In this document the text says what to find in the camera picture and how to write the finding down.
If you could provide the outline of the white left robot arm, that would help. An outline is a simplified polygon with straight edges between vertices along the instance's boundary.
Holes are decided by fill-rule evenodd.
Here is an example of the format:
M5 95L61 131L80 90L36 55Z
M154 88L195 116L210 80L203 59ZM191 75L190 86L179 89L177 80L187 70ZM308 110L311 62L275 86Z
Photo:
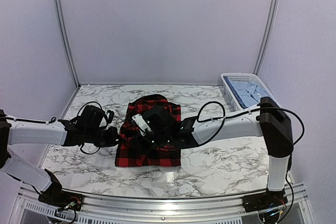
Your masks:
M97 148L116 146L120 137L110 126L114 113L86 105L81 114L70 120L52 118L49 121L21 119L1 111L1 172L15 177L47 197L54 205L66 202L66 193L56 176L38 168L10 148L19 144L50 144L62 147L93 144Z

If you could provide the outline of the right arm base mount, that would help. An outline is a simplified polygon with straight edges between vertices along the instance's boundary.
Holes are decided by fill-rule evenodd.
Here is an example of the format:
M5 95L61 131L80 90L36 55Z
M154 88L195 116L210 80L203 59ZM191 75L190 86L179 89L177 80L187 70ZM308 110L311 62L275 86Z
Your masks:
M251 194L242 197L242 206L245 212L261 211L265 209L285 206L288 203L285 189L263 193Z

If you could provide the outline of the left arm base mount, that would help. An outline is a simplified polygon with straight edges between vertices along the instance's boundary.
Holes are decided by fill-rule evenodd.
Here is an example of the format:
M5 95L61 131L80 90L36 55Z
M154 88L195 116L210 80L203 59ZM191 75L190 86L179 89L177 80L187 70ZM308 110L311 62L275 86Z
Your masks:
M64 191L58 180L52 180L51 185L41 191L38 197L40 202L56 206L61 210L74 209L80 211L82 207L83 195Z

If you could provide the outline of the red black plaid shirt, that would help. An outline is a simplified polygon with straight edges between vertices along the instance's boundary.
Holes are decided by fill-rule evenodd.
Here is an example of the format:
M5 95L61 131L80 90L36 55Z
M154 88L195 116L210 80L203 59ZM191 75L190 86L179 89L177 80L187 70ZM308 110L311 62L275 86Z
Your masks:
M169 151L167 148L150 147L149 143L141 137L139 129L131 124L131 118L134 115L143 114L155 106L164 107L177 122L181 121L181 106L169 102L166 97L160 94L142 96L130 102L119 131L121 143L119 143L115 155L114 164L116 167L178 167L181 165L180 150Z

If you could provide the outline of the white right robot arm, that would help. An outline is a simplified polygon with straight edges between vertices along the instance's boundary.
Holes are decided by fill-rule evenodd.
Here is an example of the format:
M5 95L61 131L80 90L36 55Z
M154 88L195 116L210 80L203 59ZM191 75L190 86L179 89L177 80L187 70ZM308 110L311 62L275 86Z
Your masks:
M271 207L280 199L293 152L292 124L272 98L263 97L259 104L247 109L204 120L196 115L177 122L162 106L134 115L131 120L151 148L183 150L213 141L262 137L269 155L269 175L260 203Z

